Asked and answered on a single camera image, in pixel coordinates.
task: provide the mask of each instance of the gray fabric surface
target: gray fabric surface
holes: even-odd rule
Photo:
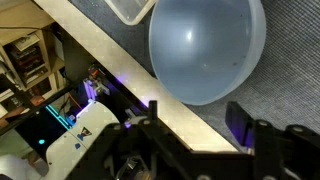
[[[148,54],[148,18],[124,25],[104,0],[70,0],[153,74]],[[188,107],[235,143],[224,123],[228,101],[278,128],[302,124],[320,133],[320,1],[262,0],[267,19],[264,52],[250,77],[226,97]]]

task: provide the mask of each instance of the purple light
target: purple light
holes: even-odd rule
[[[253,146],[253,133],[252,131],[248,131],[248,135],[247,135],[247,138],[246,138],[246,146],[247,147],[252,147]]]
[[[84,88],[86,89],[88,99],[91,99],[91,92],[89,90],[90,86],[88,85],[87,81],[83,81],[83,85],[84,85]]]
[[[154,99],[154,98],[143,96],[143,97],[140,99],[140,101],[143,103],[144,106],[148,107],[148,106],[149,106],[149,101],[150,101],[151,99]]]
[[[111,91],[115,91],[116,90],[116,87],[114,87],[114,85],[111,84],[110,82],[108,82],[107,88],[109,88]]]
[[[93,88],[91,87],[92,82],[91,81],[87,81],[87,85],[88,85],[88,91],[90,93],[90,97],[92,100],[96,100],[96,96],[95,96],[95,91],[93,90]]]
[[[136,106],[131,106],[130,109],[132,110],[132,112],[133,112],[134,114],[140,112],[140,110],[139,110]]]
[[[126,80],[126,75],[125,74],[120,74],[118,76],[116,76],[116,79],[123,84],[123,82]]]
[[[94,100],[92,100],[92,99],[89,99],[89,100],[88,100],[88,104],[90,104],[90,103],[92,103],[92,102],[94,102]]]
[[[93,89],[93,87],[91,87],[91,90],[92,90],[92,92],[93,92],[93,94],[94,94],[94,99],[93,100],[95,100],[96,98],[96,96],[98,96],[98,94],[97,94],[97,91],[95,91],[94,89]]]
[[[85,108],[83,108],[77,115],[76,117],[79,117],[81,115],[81,113],[83,113],[84,111],[88,112],[88,107],[90,106],[90,104],[92,104],[92,102],[94,101],[91,101]]]
[[[130,128],[131,124],[129,122],[124,122],[124,126],[126,126],[126,128]]]

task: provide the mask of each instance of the translucent plastic bowl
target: translucent plastic bowl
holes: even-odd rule
[[[203,105],[250,75],[265,37],[259,0],[159,0],[149,48],[161,84],[181,102]]]
[[[147,14],[156,0],[105,0],[126,25],[136,25]]]

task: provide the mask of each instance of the shelf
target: shelf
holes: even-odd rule
[[[38,77],[37,79],[28,83],[25,88],[22,88],[24,91],[30,89],[34,85],[36,85],[39,82],[43,81],[44,79],[48,78],[52,73],[55,73],[64,67],[64,62],[57,55],[55,55],[55,53],[53,51],[49,51],[49,62],[50,62],[51,72],[48,71],[45,74]]]
[[[23,90],[23,91],[26,91],[26,90],[32,88],[34,85],[36,85],[36,84],[38,84],[39,82],[41,82],[41,81],[45,80],[46,78],[48,78],[48,77],[50,76],[50,74],[51,74],[51,73],[50,73],[49,71],[46,72],[46,73],[44,73],[44,74],[42,74],[42,75],[39,76],[37,79],[35,79],[35,80],[31,81],[30,83],[28,83],[26,87],[23,87],[22,90]]]
[[[44,28],[54,20],[33,2],[27,1],[0,12],[0,27],[35,27]],[[2,46],[26,36],[36,29],[0,29]]]

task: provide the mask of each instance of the cable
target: cable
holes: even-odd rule
[[[82,110],[82,107],[77,103],[76,100],[74,100],[74,98],[72,97],[72,95],[69,93],[69,97],[71,98],[71,100]]]
[[[60,112],[61,112],[61,110],[64,110],[65,109],[65,107],[66,107],[66,105],[67,105],[67,103],[68,103],[68,101],[69,101],[69,97],[67,98],[67,100],[65,100],[66,98],[65,98],[65,95],[63,95],[63,104],[61,105],[61,107],[60,107],[60,109],[59,109],[59,111],[58,111],[58,113],[60,114]]]
[[[6,27],[6,26],[0,26],[0,29],[37,29],[37,30],[44,30],[44,31],[49,31],[53,32],[52,30],[48,29],[43,29],[43,28],[37,28],[37,27]]]
[[[66,78],[63,78],[63,87],[65,86],[65,81],[66,81]],[[63,95],[63,101],[65,101],[65,99],[66,99],[66,94],[64,94]],[[67,102],[68,102],[68,100],[69,100],[70,98],[69,98],[69,96],[68,96],[68,99],[67,99],[67,101],[65,102],[65,105],[64,105],[64,107],[63,107],[63,117],[64,117],[64,119],[66,119],[66,105],[67,105]]]

